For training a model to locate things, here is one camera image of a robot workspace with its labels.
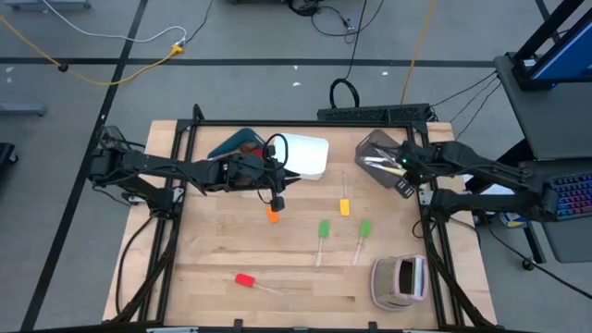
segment yellow cable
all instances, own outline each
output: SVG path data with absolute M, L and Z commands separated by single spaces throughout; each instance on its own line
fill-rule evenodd
M 415 66 L 415 60 L 419 57 L 419 50 L 422 48 L 422 43 L 424 42 L 424 37 L 426 37 L 427 27 L 429 27 L 429 20 L 434 15 L 434 9 L 436 8 L 436 0 L 432 0 L 429 5 L 429 11 L 427 12 L 427 16 L 425 17 L 424 27 L 419 34 L 419 39 L 417 40 L 417 45 L 415 46 L 415 53 L 413 55 L 413 60 L 411 61 L 411 65 L 409 66 L 409 71 L 407 72 L 407 79 L 405 79 L 405 85 L 403 85 L 403 93 L 401 95 L 401 104 L 405 102 L 405 93 L 407 93 L 407 85 L 409 84 L 409 79 L 411 78 L 411 73 L 413 72 L 413 67 Z
M 28 44 L 30 47 L 32 47 L 38 54 L 40 54 L 42 57 L 44 57 L 45 59 L 49 60 L 52 64 L 58 66 L 58 67 L 62 67 L 62 64 L 60 64 L 57 60 L 53 59 L 51 56 L 49 56 L 47 53 L 45 53 L 44 51 L 42 51 L 39 47 L 37 47 L 37 45 L 35 45 L 34 43 L 32 43 L 31 41 L 29 41 L 25 36 L 23 36 L 15 27 L 13 27 L 3 16 L 0 16 L 0 20 L 6 25 L 7 28 L 9 28 L 15 35 L 17 35 L 17 37 L 20 38 L 21 41 L 25 42 L 26 44 Z M 70 69 L 67 70 L 68 73 L 72 74 L 73 76 L 81 79 L 81 80 L 85 80 L 89 83 L 92 84 L 96 84 L 96 85 L 102 85 L 102 86 L 111 86 L 111 85 L 118 85 L 120 83 L 129 81 L 129 80 L 133 80 L 135 79 L 138 75 L 140 75 L 142 72 L 150 69 L 150 68 L 155 68 L 156 66 L 164 63 L 165 61 L 167 61 L 168 59 L 170 59 L 173 56 L 176 56 L 178 54 L 183 53 L 183 48 L 177 44 L 173 44 L 173 48 L 170 51 L 170 53 L 164 57 L 162 60 L 159 60 L 155 63 L 153 63 L 152 65 L 148 65 L 144 68 L 140 68 L 140 70 L 138 70 L 137 72 L 131 74 L 130 76 L 128 76 L 125 79 L 116 81 L 116 82 L 98 82 L 95 80 L 91 80 L 83 75 L 81 75 L 80 73 Z

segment green silicone spatula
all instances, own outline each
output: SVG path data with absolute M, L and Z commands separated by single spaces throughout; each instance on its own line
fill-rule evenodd
M 362 248 L 362 243 L 364 242 L 365 238 L 370 236 L 370 231 L 372 231 L 372 222 L 368 218 L 362 220 L 362 225 L 360 226 L 360 237 L 358 238 L 358 245 L 356 246 L 355 253 L 353 254 L 353 258 L 351 259 L 351 265 L 356 266 L 358 264 L 358 257 L 360 256 L 360 249 Z
M 329 236 L 330 228 L 331 223 L 327 219 L 322 220 L 318 225 L 318 252 L 316 253 L 315 268 L 320 267 L 321 262 L 323 261 L 323 240 Z

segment keyboard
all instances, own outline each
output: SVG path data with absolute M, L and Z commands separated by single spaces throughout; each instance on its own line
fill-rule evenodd
M 409 121 L 428 121 L 433 114 L 429 104 L 382 105 L 365 107 L 330 108 L 318 110 L 318 120 L 384 122 L 395 124 Z
M 592 216 L 592 172 L 562 176 L 550 180 L 557 192 L 557 218 L 562 220 Z

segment wooden tabletop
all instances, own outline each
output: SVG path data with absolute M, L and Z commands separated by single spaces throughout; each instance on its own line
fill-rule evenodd
M 146 153 L 169 157 L 175 126 L 176 121 L 153 122 Z M 431 142 L 453 140 L 448 123 L 430 123 L 428 128 Z M 198 128 L 193 160 L 204 159 L 237 129 Z M 327 170 L 320 180 L 301 180 L 282 193 L 286 209 L 279 213 L 276 224 L 268 222 L 265 206 L 256 191 L 217 192 L 204 197 L 190 185 L 165 324 L 228 327 L 234 319 L 241 318 L 246 327 L 367 327 L 369 321 L 377 321 L 380 328 L 437 328 L 431 291 L 424 302 L 398 312 L 382 310 L 372 302 L 370 270 L 376 259 L 426 253 L 423 240 L 412 236 L 413 223 L 419 220 L 416 197 L 402 199 L 353 162 L 355 145 L 373 129 L 253 129 L 264 138 L 287 132 L 327 139 Z M 407 139 L 404 129 L 382 130 L 397 142 Z M 345 183 L 351 201 L 348 217 L 339 214 L 339 198 L 343 196 L 341 170 L 347 175 Z M 146 178 L 156 186 L 164 185 L 164 179 Z M 439 182 L 440 186 L 455 190 L 463 186 L 459 179 Z M 131 208 L 121 248 L 147 216 L 145 205 Z M 468 212 L 455 217 L 473 225 Z M 372 220 L 372 234 L 364 242 L 358 265 L 351 268 L 363 218 Z M 318 224 L 322 219 L 331 221 L 331 230 L 324 244 L 323 265 L 315 270 Z M 154 227 L 155 222 L 129 249 L 123 270 L 122 304 L 133 296 L 145 278 Z M 448 233 L 459 284 L 485 318 L 495 322 L 475 232 L 449 223 Z M 281 290 L 283 295 L 237 285 L 234 277 L 238 273 L 254 276 L 259 284 Z M 116 276 L 105 307 L 105 319 L 116 314 Z M 441 279 L 440 284 L 447 319 L 452 323 L 448 289 Z M 153 300 L 157 300 L 159 292 L 157 282 Z M 154 318 L 156 303 L 151 302 L 149 317 Z

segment floor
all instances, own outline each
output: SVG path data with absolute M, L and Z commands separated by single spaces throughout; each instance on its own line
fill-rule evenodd
M 438 1 L 419 55 L 425 61 L 413 72 L 406 103 L 433 104 L 482 79 L 493 70 L 494 56 L 517 50 L 542 23 L 541 5 L 552 10 L 559 2 Z M 591 2 L 586 0 L 578 13 L 588 10 Z M 191 33 L 208 3 L 102 0 L 92 1 L 91 10 L 64 13 L 87 31 L 128 34 L 137 29 L 137 36 L 145 38 L 171 25 Z M 357 24 L 361 1 L 327 0 L 326 4 L 338 7 Z M 368 1 L 364 22 L 378 4 Z M 428 7 L 429 0 L 386 1 L 361 34 L 356 58 L 371 61 L 354 67 L 350 81 L 362 105 L 399 103 Z M 52 13 L 13 12 L 0 6 L 0 15 L 46 53 L 66 58 L 78 72 L 103 81 L 121 70 L 126 77 L 160 59 L 179 38 L 174 31 L 152 43 L 124 47 L 121 40 L 83 36 Z M 315 17 L 315 22 L 327 31 L 342 29 L 329 11 Z M 1 192 L 0 265 L 5 268 L 0 271 L 0 331 L 20 328 L 67 205 L 76 210 L 35 328 L 93 324 L 102 317 L 127 209 L 91 191 L 88 183 L 79 201 L 78 195 L 70 196 L 73 187 L 74 192 L 78 190 L 75 179 L 97 119 L 119 126 L 129 140 L 137 142 L 145 142 L 152 120 L 189 117 L 194 103 L 207 118 L 315 119 L 317 109 L 329 107 L 329 85 L 345 74 L 344 59 L 351 54 L 351 44 L 320 35 L 308 18 L 296 16 L 279 1 L 245 0 L 234 6 L 214 0 L 207 23 L 178 57 L 187 66 L 162 66 L 107 89 L 44 65 L 26 44 L 0 29 L 0 99 L 39 101 L 49 110 L 45 117 L 0 118 L 0 142 L 16 144 L 20 156 Z M 440 120 L 450 120 L 474 93 L 438 106 Z M 453 122 L 457 135 L 483 99 L 483 95 L 477 98 Z M 341 88 L 336 101 L 339 106 L 352 104 Z M 499 89 L 459 140 L 496 158 L 522 138 Z M 522 232 L 501 228 L 496 232 L 527 253 Z M 545 332 L 592 329 L 592 303 L 538 272 L 523 271 L 521 261 L 487 230 L 479 233 L 501 324 Z M 555 262 L 542 229 L 538 234 L 549 260 L 546 267 L 591 291 L 587 282 L 592 264 Z

